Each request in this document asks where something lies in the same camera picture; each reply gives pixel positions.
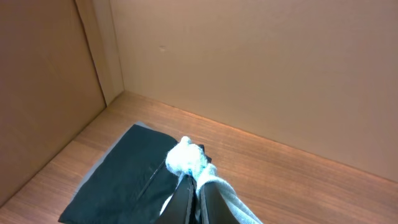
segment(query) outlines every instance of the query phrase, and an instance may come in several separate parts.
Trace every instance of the black mat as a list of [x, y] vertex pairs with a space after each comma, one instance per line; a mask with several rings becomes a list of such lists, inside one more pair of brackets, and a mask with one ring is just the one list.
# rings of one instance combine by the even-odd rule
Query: black mat
[[177, 141], [134, 125], [81, 187], [59, 222], [152, 223], [177, 185], [164, 165]]

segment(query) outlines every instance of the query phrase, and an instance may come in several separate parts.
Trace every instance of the crumpled white fabric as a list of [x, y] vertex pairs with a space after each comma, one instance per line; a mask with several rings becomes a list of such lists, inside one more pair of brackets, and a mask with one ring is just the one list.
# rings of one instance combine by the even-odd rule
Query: crumpled white fabric
[[[167, 154], [165, 163], [171, 173], [179, 176], [178, 183], [185, 174], [191, 175], [196, 180], [198, 198], [200, 198], [200, 189], [205, 183], [216, 182], [221, 196], [239, 223], [262, 223], [238, 198], [232, 186], [217, 176], [217, 168], [207, 162], [203, 150], [196, 144], [192, 144], [190, 138], [186, 136], [181, 138], [181, 141]], [[171, 196], [163, 204], [160, 214], [170, 199]]]

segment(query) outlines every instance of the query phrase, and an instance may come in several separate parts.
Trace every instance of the brown wall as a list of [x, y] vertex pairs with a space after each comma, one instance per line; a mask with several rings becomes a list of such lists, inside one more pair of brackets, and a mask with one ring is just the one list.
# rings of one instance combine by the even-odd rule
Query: brown wall
[[103, 108], [73, 0], [0, 3], [0, 204]]
[[111, 1], [125, 89], [398, 180], [398, 1]]

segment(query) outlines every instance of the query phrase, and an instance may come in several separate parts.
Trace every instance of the floor plank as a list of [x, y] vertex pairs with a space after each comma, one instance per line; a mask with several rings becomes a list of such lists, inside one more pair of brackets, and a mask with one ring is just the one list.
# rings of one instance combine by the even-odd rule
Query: floor plank
[[56, 223], [79, 181], [136, 121], [204, 144], [266, 223], [397, 223], [398, 184], [132, 93], [123, 93], [0, 209], [0, 223]]

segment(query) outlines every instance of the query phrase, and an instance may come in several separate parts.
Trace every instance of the wooden panel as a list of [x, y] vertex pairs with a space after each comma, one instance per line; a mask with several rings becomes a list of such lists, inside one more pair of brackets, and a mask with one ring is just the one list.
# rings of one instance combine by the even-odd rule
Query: wooden panel
[[56, 223], [95, 161], [136, 121], [204, 144], [219, 175], [264, 223], [396, 223], [398, 184], [123, 93], [0, 209], [0, 223]]
[[126, 90], [398, 181], [398, 1], [111, 4]]
[[106, 104], [123, 90], [118, 46], [109, 0], [75, 0]]
[[0, 204], [104, 101], [72, 0], [0, 3]]

